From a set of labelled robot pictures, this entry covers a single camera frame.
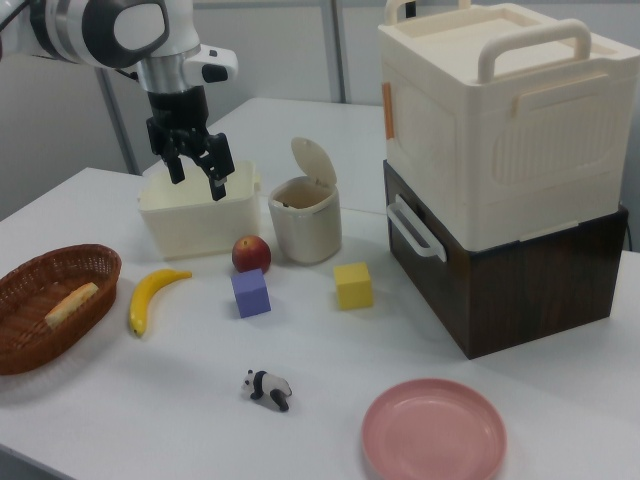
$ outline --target red apple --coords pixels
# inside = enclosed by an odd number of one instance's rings
[[[257,235],[247,235],[233,245],[231,261],[239,272],[260,268],[265,273],[271,265],[271,249]]]

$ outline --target bread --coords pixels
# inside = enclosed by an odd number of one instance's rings
[[[98,291],[98,286],[93,283],[85,283],[67,295],[58,305],[56,305],[44,319],[51,329],[58,327],[66,318],[75,312],[80,305],[86,302],[94,293]]]

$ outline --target pink plate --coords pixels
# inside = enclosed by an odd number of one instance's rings
[[[488,480],[502,463],[507,433],[478,392],[427,378],[396,385],[373,402],[362,444],[384,480]]]

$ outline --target toy block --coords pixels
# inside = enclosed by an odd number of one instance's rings
[[[333,268],[338,304],[342,310],[373,305],[373,289],[369,269],[364,262]]]
[[[240,317],[251,317],[271,311],[269,292],[264,275],[259,268],[238,273],[231,277],[233,293],[236,296]]]

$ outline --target dark brown box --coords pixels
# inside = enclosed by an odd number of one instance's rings
[[[384,178],[387,205],[400,195],[444,246],[446,262],[420,257],[389,221],[391,252],[468,358],[609,316],[624,207],[561,232],[469,252],[386,161]]]

